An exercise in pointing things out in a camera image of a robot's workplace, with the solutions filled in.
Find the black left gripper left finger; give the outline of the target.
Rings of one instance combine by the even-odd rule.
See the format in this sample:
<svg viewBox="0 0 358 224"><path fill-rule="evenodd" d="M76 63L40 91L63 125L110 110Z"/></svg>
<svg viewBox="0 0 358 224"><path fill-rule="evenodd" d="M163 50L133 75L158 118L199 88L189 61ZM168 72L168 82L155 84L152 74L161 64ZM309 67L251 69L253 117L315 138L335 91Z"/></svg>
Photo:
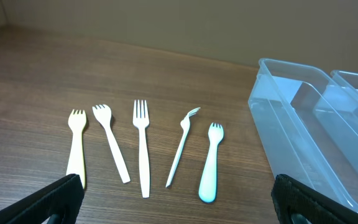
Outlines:
<svg viewBox="0 0 358 224"><path fill-rule="evenodd" d="M78 174L68 174L0 210L0 223L75 223L85 191Z"/></svg>

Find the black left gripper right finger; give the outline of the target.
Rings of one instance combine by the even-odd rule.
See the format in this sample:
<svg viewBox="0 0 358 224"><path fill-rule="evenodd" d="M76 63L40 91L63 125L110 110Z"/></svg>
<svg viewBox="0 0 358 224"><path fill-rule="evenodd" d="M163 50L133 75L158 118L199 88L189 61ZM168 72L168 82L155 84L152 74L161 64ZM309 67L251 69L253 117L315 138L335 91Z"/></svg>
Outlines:
<svg viewBox="0 0 358 224"><path fill-rule="evenodd" d="M358 224L358 213L286 174L279 174L271 191L280 224Z"/></svg>

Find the white long plastic fork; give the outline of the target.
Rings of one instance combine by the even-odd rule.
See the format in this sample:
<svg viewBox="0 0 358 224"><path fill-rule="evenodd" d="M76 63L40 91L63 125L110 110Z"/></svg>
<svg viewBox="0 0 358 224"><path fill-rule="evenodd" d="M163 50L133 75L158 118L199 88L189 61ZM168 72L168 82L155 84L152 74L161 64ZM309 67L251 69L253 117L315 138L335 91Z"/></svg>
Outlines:
<svg viewBox="0 0 358 224"><path fill-rule="evenodd" d="M150 164L145 130L149 126L146 100L134 101L133 124L139 130L139 177L143 198L150 196Z"/></svg>

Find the white short plastic fork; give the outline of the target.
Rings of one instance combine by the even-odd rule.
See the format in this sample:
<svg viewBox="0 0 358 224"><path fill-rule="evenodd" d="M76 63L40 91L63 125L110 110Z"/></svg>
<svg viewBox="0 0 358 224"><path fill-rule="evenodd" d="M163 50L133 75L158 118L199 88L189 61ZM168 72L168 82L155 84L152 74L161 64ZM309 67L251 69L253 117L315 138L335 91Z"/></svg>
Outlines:
<svg viewBox="0 0 358 224"><path fill-rule="evenodd" d="M95 118L101 124L106 132L109 147L111 149L114 162L121 177L122 182L128 183L131 181L124 158L121 154L120 148L117 144L111 129L112 111L108 105L95 105L92 107Z"/></svg>

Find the light blue plastic fork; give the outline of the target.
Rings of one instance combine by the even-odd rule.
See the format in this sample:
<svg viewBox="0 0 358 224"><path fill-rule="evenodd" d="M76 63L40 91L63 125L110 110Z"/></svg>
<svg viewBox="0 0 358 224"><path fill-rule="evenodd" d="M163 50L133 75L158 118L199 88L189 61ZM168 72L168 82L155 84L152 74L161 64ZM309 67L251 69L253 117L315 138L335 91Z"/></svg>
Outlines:
<svg viewBox="0 0 358 224"><path fill-rule="evenodd" d="M209 150L200 180L198 195L203 202L211 203L215 200L217 193L218 146L224 137L223 126L218 123L211 123L208 137Z"/></svg>

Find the clear left plastic container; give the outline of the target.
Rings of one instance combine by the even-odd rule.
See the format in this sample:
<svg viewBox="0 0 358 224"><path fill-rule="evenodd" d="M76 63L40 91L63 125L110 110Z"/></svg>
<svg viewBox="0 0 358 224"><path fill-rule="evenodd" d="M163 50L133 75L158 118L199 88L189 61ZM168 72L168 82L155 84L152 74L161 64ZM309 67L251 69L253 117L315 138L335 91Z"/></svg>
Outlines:
<svg viewBox="0 0 358 224"><path fill-rule="evenodd" d="M331 73L262 58L248 104L274 175L358 213L358 106Z"/></svg>

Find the yellow plastic fork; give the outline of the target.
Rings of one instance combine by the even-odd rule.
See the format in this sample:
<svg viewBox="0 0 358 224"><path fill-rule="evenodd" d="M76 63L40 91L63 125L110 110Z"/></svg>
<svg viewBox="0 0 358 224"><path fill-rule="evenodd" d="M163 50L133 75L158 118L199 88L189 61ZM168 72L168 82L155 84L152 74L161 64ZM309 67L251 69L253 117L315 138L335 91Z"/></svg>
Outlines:
<svg viewBox="0 0 358 224"><path fill-rule="evenodd" d="M73 133L73 137L66 175L78 174L83 189L86 188L85 157L83 152L83 131L86 122L84 110L72 110L68 118L68 125Z"/></svg>

